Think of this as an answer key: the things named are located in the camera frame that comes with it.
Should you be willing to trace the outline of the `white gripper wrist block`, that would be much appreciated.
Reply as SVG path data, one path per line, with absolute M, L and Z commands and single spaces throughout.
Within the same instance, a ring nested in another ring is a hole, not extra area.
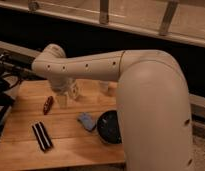
M 68 89 L 71 83 L 70 78 L 52 78 L 49 80 L 50 87 L 53 92 L 58 94 L 56 100 L 61 109 L 67 108 L 67 95 L 64 94 Z

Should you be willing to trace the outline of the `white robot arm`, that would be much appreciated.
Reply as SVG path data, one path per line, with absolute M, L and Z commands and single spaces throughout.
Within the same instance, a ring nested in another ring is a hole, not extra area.
M 186 79 L 161 50 L 121 50 L 67 58 L 48 45 L 32 63 L 56 93 L 67 78 L 114 81 L 127 171 L 194 171 L 192 121 Z

